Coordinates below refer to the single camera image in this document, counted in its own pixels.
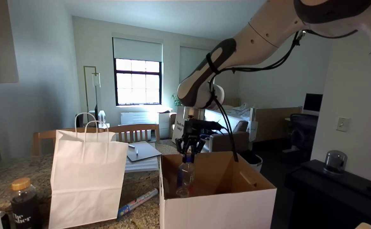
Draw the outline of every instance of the window frame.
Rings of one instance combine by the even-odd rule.
[[[153,62],[159,62],[159,72],[139,72],[139,71],[123,71],[123,70],[116,70],[116,59],[125,59],[125,58],[113,58],[113,78],[115,79],[115,102],[116,106],[143,106],[143,105],[161,105],[161,85],[163,81],[162,77],[162,62],[161,61],[153,61]],[[142,60],[142,59],[130,59],[130,60],[141,60],[141,61],[148,61],[148,60]],[[118,73],[123,73],[123,74],[153,74],[153,75],[158,75],[159,76],[159,103],[131,103],[131,104],[119,104],[119,99],[118,99],[118,82],[117,82],[117,76],[116,74]]]

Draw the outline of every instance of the light switch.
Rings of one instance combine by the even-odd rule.
[[[339,117],[337,130],[342,132],[348,132],[350,120],[351,120],[350,118]]]

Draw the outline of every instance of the window shade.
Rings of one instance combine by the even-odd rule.
[[[180,82],[195,70],[209,52],[201,48],[180,47]]]
[[[113,38],[113,57],[148,61],[162,60],[162,45],[123,38]]]

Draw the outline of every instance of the wooden chair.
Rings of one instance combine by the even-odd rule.
[[[68,128],[68,129],[62,129],[66,131],[72,131],[75,132],[75,128]],[[77,128],[78,133],[84,133],[85,128],[79,127]],[[104,132],[106,130],[104,129],[98,129],[98,132]],[[87,133],[96,133],[97,129],[93,127],[87,128]],[[56,144],[56,130],[49,130],[45,132],[35,132],[33,133],[33,155],[39,156],[41,152],[41,140],[42,139],[53,139],[53,143]]]
[[[113,126],[109,128],[110,132],[115,132],[119,136],[119,139],[121,142],[123,142],[123,139],[124,139],[125,142],[127,143],[140,142],[140,141],[148,142],[149,141],[147,137],[148,130],[155,131],[156,141],[158,142],[160,140],[159,124],[131,124],[131,125]]]

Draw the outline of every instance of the robotic arm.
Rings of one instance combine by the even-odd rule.
[[[208,59],[203,60],[181,82],[177,95],[186,107],[184,118],[191,122],[193,119],[203,119],[203,109],[215,105],[212,102],[214,93],[218,101],[223,102],[223,89],[210,84],[216,73],[231,66],[263,62],[289,36],[300,30],[324,38],[342,38],[362,30],[367,33],[371,43],[371,0],[267,0],[241,32],[221,41],[207,55]],[[192,127],[192,123],[188,125],[190,132],[184,128],[183,139],[188,141],[191,137],[194,148],[202,148],[196,146],[198,131]],[[179,147],[179,143],[179,152],[187,152],[187,149]]]

